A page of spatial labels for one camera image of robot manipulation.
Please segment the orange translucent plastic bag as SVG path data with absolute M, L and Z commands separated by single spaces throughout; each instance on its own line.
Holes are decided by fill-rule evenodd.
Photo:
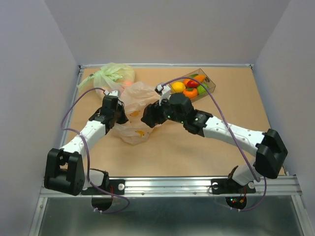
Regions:
M 158 101 L 159 95 L 152 86 L 136 82 L 125 88 L 120 99 L 124 103 L 128 122 L 116 123 L 111 132 L 115 137 L 131 145 L 147 141 L 153 129 L 143 123 L 141 118 L 146 106 Z

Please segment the yellow fruit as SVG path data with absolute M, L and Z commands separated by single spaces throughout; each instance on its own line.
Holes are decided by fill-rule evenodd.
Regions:
M 186 86 L 183 82 L 177 81 L 171 84 L 171 90 L 173 93 L 181 93 L 186 89 Z

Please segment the orange persimmon with green calyx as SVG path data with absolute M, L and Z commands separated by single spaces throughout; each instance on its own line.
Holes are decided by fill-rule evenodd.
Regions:
M 195 97 L 198 96 L 198 90 L 196 88 L 186 88 L 184 91 L 183 91 L 183 94 L 189 98 L 189 99 L 193 99 Z

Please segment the green bumpy fruit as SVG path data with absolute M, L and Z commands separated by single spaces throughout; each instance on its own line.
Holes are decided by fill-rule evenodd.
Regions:
M 199 85 L 196 89 L 198 92 L 198 95 L 202 95 L 204 93 L 207 93 L 207 89 L 208 89 L 208 85 L 206 83 L 202 83 L 201 85 Z

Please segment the red orange fruit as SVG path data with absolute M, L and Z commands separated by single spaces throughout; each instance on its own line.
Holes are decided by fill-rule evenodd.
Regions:
M 206 79 L 206 76 L 200 74 L 200 75 L 196 75 L 194 79 L 202 83 Z

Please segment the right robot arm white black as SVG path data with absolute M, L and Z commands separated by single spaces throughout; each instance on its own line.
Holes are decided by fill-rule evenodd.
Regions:
M 253 131 L 225 124 L 211 113 L 195 109 L 192 102 L 181 93 L 149 104 L 141 118 L 150 128 L 167 120 L 181 123 L 191 134 L 234 145 L 242 153 L 248 152 L 254 157 L 254 160 L 247 160 L 243 166 L 236 166 L 228 175 L 226 186 L 232 192 L 239 191 L 256 178 L 276 179 L 288 154 L 276 130 Z

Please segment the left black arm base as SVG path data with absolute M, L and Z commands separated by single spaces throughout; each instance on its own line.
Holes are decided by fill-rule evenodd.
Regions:
M 111 179 L 106 188 L 100 187 L 103 190 L 112 194 L 123 196 L 125 194 L 125 180 L 124 179 Z M 105 212 L 116 212 L 121 210 L 127 201 L 122 198 L 114 197 L 111 195 L 104 195 L 102 192 L 96 191 L 96 197 L 92 197 L 91 204 L 96 208 Z

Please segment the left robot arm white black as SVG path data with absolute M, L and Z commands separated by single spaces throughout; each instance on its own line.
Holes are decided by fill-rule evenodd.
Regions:
M 108 173 L 90 169 L 85 171 L 83 158 L 86 157 L 90 162 L 90 149 L 115 124 L 127 121 L 124 105 L 118 96 L 104 96 L 102 106 L 89 118 L 85 127 L 69 143 L 48 152 L 44 187 L 73 196 L 90 187 L 99 194 L 110 190 Z

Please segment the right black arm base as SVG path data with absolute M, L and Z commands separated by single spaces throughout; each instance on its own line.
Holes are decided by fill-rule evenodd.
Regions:
M 241 186 L 231 179 L 215 178 L 211 180 L 207 192 L 212 195 L 227 194 L 225 197 L 227 205 L 242 211 L 247 205 L 247 194 L 256 193 L 256 188 L 253 182 Z

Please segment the green plastic bag with fruit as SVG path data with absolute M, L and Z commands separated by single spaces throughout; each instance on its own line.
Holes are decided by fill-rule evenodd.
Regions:
M 97 72 L 90 74 L 78 86 L 81 91 L 89 83 L 94 88 L 102 88 L 107 91 L 119 90 L 122 92 L 126 87 L 134 83 L 134 69 L 123 63 L 108 63 L 102 66 Z

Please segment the clear plastic box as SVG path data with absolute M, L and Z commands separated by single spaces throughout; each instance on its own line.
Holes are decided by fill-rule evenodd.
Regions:
M 216 88 L 215 83 L 206 75 L 206 73 L 201 68 L 184 75 L 184 77 L 185 77 L 184 79 L 188 79 L 189 75 L 191 75 L 191 74 L 198 74 L 198 75 L 202 74 L 202 75 L 205 75 L 206 79 L 202 83 L 206 83 L 208 85 L 208 87 L 209 87 L 208 90 L 209 90 L 210 93 L 214 92 L 214 90 Z M 208 93 L 204 93 L 202 95 L 198 95 L 197 97 L 191 99 L 191 101 L 192 102 L 197 101 L 197 100 L 199 100 L 199 99 L 201 99 L 201 98 L 203 98 L 204 96 L 207 96 L 207 95 L 208 95 Z

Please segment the aluminium front rail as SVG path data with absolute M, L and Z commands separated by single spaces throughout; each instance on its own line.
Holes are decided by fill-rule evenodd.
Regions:
M 240 193 L 248 197 L 262 196 L 264 193 L 264 180 L 250 182 L 246 190 L 242 188 L 240 193 L 227 193 L 215 195 L 212 193 L 211 185 L 218 184 L 216 180 L 225 180 L 226 177 L 113 177 L 111 182 L 124 179 L 123 196 L 127 198 L 141 197 L 228 197 L 239 196 Z M 266 196 L 300 196 L 302 190 L 296 176 L 279 176 L 277 179 L 267 179 Z M 86 192 L 76 197 L 103 197 L 110 195 L 93 194 Z M 49 190 L 42 187 L 40 197 L 43 198 L 72 198 L 75 196 Z

